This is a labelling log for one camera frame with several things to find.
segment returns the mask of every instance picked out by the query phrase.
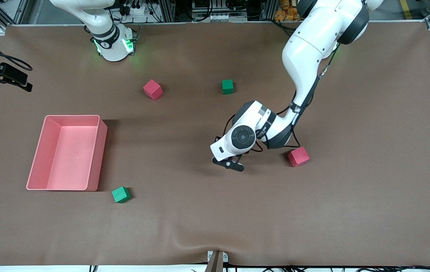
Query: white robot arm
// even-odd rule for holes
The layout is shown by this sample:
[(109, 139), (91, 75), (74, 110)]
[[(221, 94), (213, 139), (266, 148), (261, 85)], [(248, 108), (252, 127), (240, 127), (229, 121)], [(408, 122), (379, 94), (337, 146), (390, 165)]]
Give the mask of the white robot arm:
[(123, 24), (115, 24), (109, 12), (115, 0), (50, 0), (59, 9), (63, 9), (80, 21), (94, 36), (94, 43), (99, 53), (110, 62), (123, 60), (134, 52), (132, 29)]
[[(375, 9), (382, 0), (370, 0)], [(349, 44), (359, 38), (369, 21), (367, 4), (360, 0), (299, 0), (298, 12), (305, 18), (282, 51), (282, 61), (296, 85), (296, 94), (284, 117), (258, 101), (245, 103), (232, 120), (232, 128), (210, 148), (212, 162), (243, 171), (242, 154), (260, 139), (267, 148), (287, 144), (299, 117), (312, 100), (320, 79), (317, 69), (336, 43)]]

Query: orange object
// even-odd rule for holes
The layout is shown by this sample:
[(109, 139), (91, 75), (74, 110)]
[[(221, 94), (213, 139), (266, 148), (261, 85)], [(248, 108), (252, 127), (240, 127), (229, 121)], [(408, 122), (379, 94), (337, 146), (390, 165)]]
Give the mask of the orange object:
[(289, 2), (289, 0), (280, 0), (280, 1), (279, 1), (279, 4), (280, 4), (280, 7), (281, 7), (283, 10), (287, 10), (287, 9), (289, 9), (289, 7), (290, 7), (290, 2)]
[(289, 7), (289, 9), (287, 9), (287, 14), (288, 15), (295, 15), (295, 14), (297, 14), (297, 8), (295, 8), (295, 7)]
[(277, 10), (275, 12), (274, 20), (280, 22), (280, 21), (283, 21), (285, 17), (286, 17), (286, 11), (285, 10)]

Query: green led light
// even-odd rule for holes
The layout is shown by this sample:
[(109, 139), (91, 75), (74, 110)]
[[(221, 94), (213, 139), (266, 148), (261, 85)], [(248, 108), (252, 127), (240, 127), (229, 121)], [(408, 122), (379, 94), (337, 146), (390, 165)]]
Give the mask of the green led light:
[(99, 54), (101, 54), (101, 49), (99, 48), (99, 45), (97, 44), (97, 41), (94, 40), (95, 46), (97, 48), (97, 52), (99, 52)]
[(128, 52), (132, 52), (132, 41), (123, 39), (123, 44)]

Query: pink plastic bin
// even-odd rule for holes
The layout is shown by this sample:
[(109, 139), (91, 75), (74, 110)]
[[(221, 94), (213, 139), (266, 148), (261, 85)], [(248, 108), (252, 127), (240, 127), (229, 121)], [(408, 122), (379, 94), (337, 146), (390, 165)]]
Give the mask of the pink plastic bin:
[(97, 190), (106, 135), (99, 115), (47, 115), (26, 188)]

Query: brown table surface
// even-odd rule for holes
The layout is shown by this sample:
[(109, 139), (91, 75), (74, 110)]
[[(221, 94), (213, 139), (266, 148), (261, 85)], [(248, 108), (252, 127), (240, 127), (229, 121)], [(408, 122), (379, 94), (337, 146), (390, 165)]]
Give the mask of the brown table surface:
[[(238, 265), (430, 265), (430, 31), (371, 23), (341, 46), (296, 127), (310, 155), (250, 153), (242, 173), (209, 145), (248, 100), (275, 111), (294, 86), (272, 24), (146, 26), (110, 63), (81, 27), (9, 27), (0, 49), (34, 88), (0, 89), (0, 265), (179, 264), (221, 249)], [(150, 100), (155, 79), (165, 93)], [(222, 95), (222, 79), (236, 92)], [(97, 192), (25, 188), (48, 114), (108, 126)], [(111, 190), (135, 198), (114, 203)]]

